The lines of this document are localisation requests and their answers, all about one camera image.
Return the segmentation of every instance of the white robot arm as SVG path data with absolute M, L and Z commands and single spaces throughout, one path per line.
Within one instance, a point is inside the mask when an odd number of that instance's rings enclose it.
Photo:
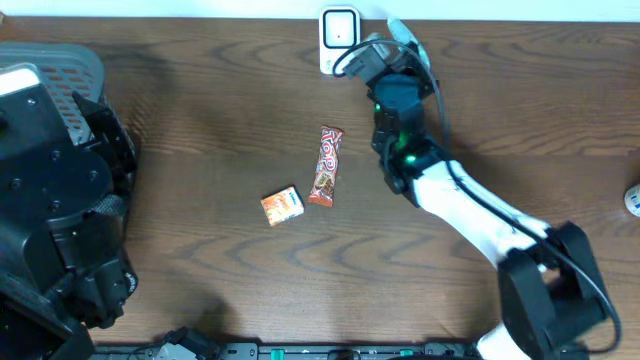
M 399 20 L 389 20 L 389 29 L 395 40 L 376 34 L 351 47 L 335 62 L 334 76 L 358 76 L 369 88 L 375 103 L 372 148 L 391 190 L 449 223 L 496 267 L 504 322 L 476 343 L 478 352 L 492 360 L 588 358 L 574 340 L 608 317 L 616 340 L 607 351 L 615 348 L 620 320 L 584 232 L 571 223 L 552 228 L 518 211 L 451 158 L 444 103 L 427 52 Z M 384 46 L 399 54 L 389 61 Z M 422 100 L 431 94 L 444 147 L 425 125 Z M 560 271 L 558 280 L 544 281 L 547 268 Z

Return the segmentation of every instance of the chocolate bar wrapper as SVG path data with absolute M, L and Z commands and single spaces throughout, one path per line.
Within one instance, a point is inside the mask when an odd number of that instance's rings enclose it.
M 328 126 L 322 127 L 320 156 L 316 166 L 316 177 L 309 195 L 309 202 L 333 207 L 333 195 L 338 173 L 338 153 L 344 131 Z

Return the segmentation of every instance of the wall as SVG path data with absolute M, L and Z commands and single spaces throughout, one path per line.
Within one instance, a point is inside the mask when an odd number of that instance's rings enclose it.
M 316 18 L 327 0 L 0 0 L 7 15 Z M 363 18 L 640 21 L 640 0 L 355 0 Z

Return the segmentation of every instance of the table surface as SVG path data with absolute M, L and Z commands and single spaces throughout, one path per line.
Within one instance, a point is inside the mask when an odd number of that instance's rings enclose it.
M 480 183 L 589 235 L 640 351 L 640 25 L 408 22 L 431 53 L 454 152 Z M 140 277 L 97 342 L 182 325 L 228 340 L 475 338 L 499 321 L 496 273 L 385 185 L 359 81 L 318 70 L 315 21 L 6 18 L 0 39 L 85 45 L 143 153 L 126 245 Z M 385 31 L 365 21 L 363 34 Z M 426 101 L 435 122 L 435 102 Z M 269 227 L 260 199 L 306 198 L 323 124 L 346 136 L 334 208 Z M 588 336 L 611 339 L 610 324 Z

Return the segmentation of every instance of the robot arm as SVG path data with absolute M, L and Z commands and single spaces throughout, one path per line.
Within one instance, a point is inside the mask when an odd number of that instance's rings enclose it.
M 123 247 L 136 154 L 107 106 L 73 93 L 92 133 L 74 145 L 35 65 L 0 70 L 0 358 L 87 359 L 87 329 L 138 284 Z
M 487 359 L 582 359 L 586 349 L 574 339 L 611 316 L 611 305 L 586 235 L 568 223 L 554 229 L 513 208 L 471 178 L 431 137 L 422 100 L 434 94 L 443 111 L 438 84 L 426 51 L 399 21 L 391 19 L 394 40 L 356 45 L 337 77 L 360 77 L 375 103 L 372 147 L 385 181 L 416 207 L 453 226 L 498 270 L 504 323 L 477 343 Z M 400 54 L 386 59 L 384 47 Z M 443 128 L 447 129 L 443 115 Z M 558 269 L 547 284 L 542 272 Z

